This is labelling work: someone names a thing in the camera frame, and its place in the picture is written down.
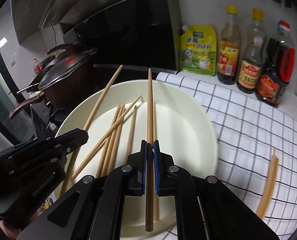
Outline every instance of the pan handle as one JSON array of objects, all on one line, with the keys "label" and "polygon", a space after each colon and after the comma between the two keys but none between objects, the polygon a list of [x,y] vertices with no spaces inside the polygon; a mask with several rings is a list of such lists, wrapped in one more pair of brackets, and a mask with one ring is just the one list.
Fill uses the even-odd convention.
[{"label": "pan handle", "polygon": [[71,52],[74,48],[75,48],[74,44],[71,44],[71,43],[70,44],[62,44],[62,45],[58,45],[58,46],[54,47],[53,49],[50,49],[47,52],[47,54],[50,54],[50,53],[57,51],[59,49],[65,49],[66,51],[69,50]]},{"label": "pan handle", "polygon": [[20,103],[11,113],[9,114],[9,119],[13,119],[18,113],[20,113],[24,108],[27,106],[34,104],[34,103],[39,103],[42,102],[46,98],[45,94],[43,91],[38,93],[35,97],[29,98],[22,103]]}]

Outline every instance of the white plate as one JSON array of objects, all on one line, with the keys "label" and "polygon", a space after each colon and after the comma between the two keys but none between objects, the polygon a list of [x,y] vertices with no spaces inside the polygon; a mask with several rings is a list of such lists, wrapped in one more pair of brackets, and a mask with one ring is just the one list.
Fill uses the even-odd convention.
[{"label": "white plate", "polygon": [[[80,149],[74,169],[110,128],[116,107],[126,103],[128,106],[139,95],[137,103],[133,151],[139,152],[141,140],[146,139],[147,129],[147,80],[119,83],[110,88],[103,100],[95,120],[88,131],[89,140]],[[102,91],[82,102],[64,121],[56,136],[74,128],[83,128],[96,100]],[[153,81],[153,99],[156,103],[157,139],[161,152],[173,157],[174,163],[187,169],[192,175],[206,177],[214,175],[218,159],[218,145],[215,131],[204,109],[187,94],[169,84]],[[123,165],[127,138],[131,125],[132,110],[126,115],[123,124],[116,167]],[[75,179],[95,176],[102,150],[90,161]],[[58,196],[60,186],[55,190]],[[174,197],[160,197],[160,220],[154,222],[154,231],[145,231],[145,197],[126,197],[122,221],[121,238],[142,239],[170,229],[176,223]]]}]

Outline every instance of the white wall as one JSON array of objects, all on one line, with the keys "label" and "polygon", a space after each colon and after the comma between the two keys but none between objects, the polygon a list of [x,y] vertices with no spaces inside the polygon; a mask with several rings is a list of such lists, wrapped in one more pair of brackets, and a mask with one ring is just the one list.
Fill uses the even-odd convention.
[{"label": "white wall", "polygon": [[246,46],[246,26],[252,21],[252,9],[258,8],[264,12],[264,28],[269,35],[275,32],[279,20],[291,25],[291,38],[295,45],[295,68],[288,91],[294,94],[297,83],[297,9],[286,8],[273,0],[179,0],[183,23],[191,25],[213,25],[217,31],[218,40],[226,22],[226,5],[238,8],[239,27],[242,33],[242,53]]},{"label": "white wall", "polygon": [[[26,38],[21,44],[18,43],[12,15],[10,0],[7,0],[0,10],[0,40],[7,39],[0,48],[4,63],[10,72],[15,84],[19,89],[27,86],[35,77],[33,69],[33,59],[42,61],[45,58],[47,48],[39,31]],[[15,65],[11,66],[11,60],[15,60]]]},{"label": "white wall", "polygon": [[60,28],[60,24],[54,25],[53,28],[48,27],[48,28],[40,29],[40,33],[44,41],[44,44],[47,47],[47,50],[50,50],[55,47],[55,38],[56,38],[57,46],[64,44],[63,33],[62,33],[62,29]]}]

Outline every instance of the power cord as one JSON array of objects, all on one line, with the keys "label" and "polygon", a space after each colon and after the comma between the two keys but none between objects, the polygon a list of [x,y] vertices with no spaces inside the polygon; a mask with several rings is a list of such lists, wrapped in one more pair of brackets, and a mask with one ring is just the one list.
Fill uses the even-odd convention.
[{"label": "power cord", "polygon": [[52,28],[53,28],[53,31],[54,31],[54,39],[55,39],[55,46],[56,46],[56,35],[55,35],[55,30],[54,30],[53,25],[52,25]]}]

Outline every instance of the red label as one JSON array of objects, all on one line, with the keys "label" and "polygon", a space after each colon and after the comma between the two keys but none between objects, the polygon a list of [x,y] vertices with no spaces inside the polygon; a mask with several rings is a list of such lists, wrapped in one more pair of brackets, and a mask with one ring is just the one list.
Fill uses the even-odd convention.
[{"label": "red label", "polygon": [[276,94],[280,88],[280,85],[275,83],[269,76],[261,75],[259,78],[257,91],[263,97],[273,104],[278,104],[276,101]]},{"label": "red label", "polygon": [[225,76],[234,76],[238,57],[238,45],[221,41],[219,53],[218,72]]},{"label": "red label", "polygon": [[248,89],[255,88],[260,71],[261,67],[254,66],[243,60],[240,75],[238,77],[239,84]]},{"label": "red label", "polygon": [[64,64],[69,64],[75,59],[76,59],[76,57],[70,57],[70,58],[68,58],[67,60],[64,61]]}]

